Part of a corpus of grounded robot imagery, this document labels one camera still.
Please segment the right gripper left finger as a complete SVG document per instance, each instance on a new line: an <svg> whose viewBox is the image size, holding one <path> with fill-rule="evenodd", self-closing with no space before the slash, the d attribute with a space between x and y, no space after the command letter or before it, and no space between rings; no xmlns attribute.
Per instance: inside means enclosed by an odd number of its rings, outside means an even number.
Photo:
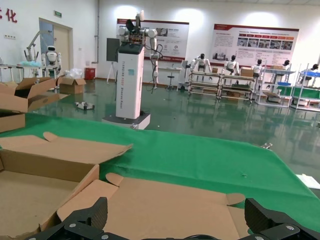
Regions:
<svg viewBox="0 0 320 240"><path fill-rule="evenodd" d="M108 219L108 199L100 197L91 207L74 210L61 223L27 237L28 240L97 240Z"/></svg>

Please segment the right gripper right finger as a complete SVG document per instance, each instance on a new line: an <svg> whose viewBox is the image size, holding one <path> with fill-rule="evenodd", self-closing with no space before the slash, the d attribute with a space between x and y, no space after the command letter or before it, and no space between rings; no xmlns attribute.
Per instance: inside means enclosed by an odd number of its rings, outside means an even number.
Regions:
<svg viewBox="0 0 320 240"><path fill-rule="evenodd" d="M319 240L320 233L311 230L284 212L270 210L254 198L246 198L244 219L252 231L244 240Z"/></svg>

